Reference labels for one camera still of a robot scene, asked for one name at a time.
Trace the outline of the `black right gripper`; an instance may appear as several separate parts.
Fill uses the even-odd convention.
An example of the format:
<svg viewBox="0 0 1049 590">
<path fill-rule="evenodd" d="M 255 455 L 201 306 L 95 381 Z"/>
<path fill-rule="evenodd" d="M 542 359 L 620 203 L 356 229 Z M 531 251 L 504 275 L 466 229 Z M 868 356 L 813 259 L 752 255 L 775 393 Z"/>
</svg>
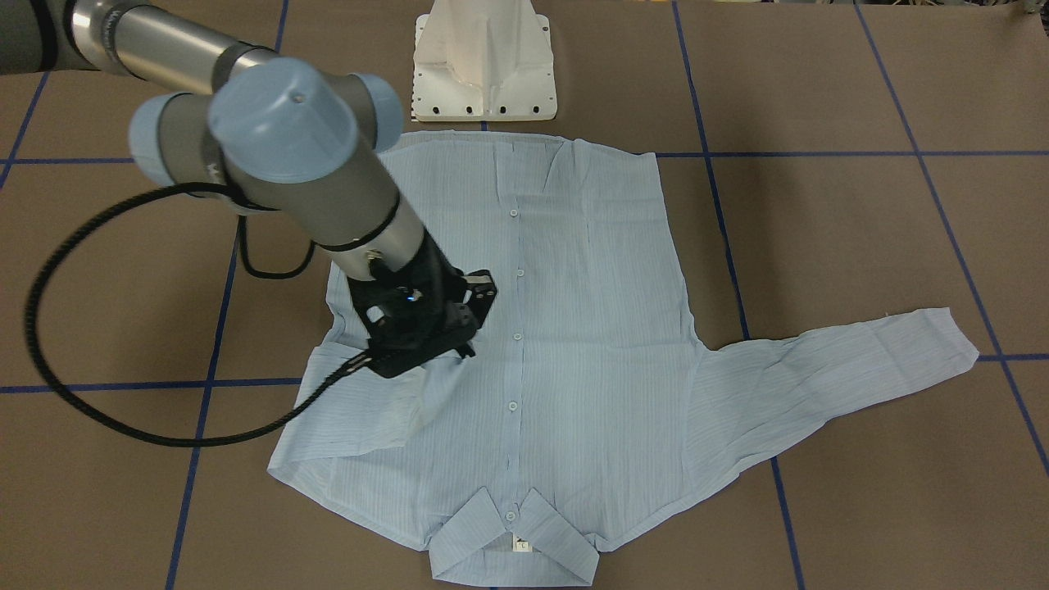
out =
<svg viewBox="0 0 1049 590">
<path fill-rule="evenodd" d="M 372 280 L 348 279 L 352 309 L 367 332 L 367 366 L 391 379 L 445 352 L 472 357 L 471 341 L 498 295 L 487 270 L 465 274 L 438 246 L 422 246 L 400 270 L 377 256 Z"/>
</svg>

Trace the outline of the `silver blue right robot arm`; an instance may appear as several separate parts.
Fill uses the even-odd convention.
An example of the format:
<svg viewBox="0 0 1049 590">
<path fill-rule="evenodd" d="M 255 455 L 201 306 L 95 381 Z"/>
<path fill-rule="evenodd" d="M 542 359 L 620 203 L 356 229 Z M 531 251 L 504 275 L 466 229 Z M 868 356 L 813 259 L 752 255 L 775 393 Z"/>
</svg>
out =
<svg viewBox="0 0 1049 590">
<path fill-rule="evenodd" d="M 334 77 L 148 1 L 4 1 L 2 73 L 97 70 L 153 82 L 129 148 L 164 187 L 300 225 L 343 273 L 384 378 L 472 357 L 496 288 L 447 261 L 379 159 L 403 131 L 374 75 Z"/>
</svg>

